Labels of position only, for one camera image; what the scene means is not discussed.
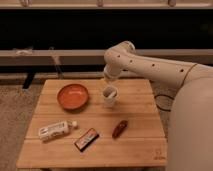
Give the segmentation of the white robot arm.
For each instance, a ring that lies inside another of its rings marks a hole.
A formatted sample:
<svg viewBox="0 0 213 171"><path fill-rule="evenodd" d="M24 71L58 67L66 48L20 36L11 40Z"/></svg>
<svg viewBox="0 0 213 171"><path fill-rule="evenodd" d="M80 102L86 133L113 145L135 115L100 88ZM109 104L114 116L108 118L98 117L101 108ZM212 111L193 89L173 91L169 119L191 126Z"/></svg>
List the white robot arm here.
<svg viewBox="0 0 213 171"><path fill-rule="evenodd" d="M165 171L213 171L213 67L138 56L130 41L107 49L104 60L108 81L128 70L177 90L169 120Z"/></svg>

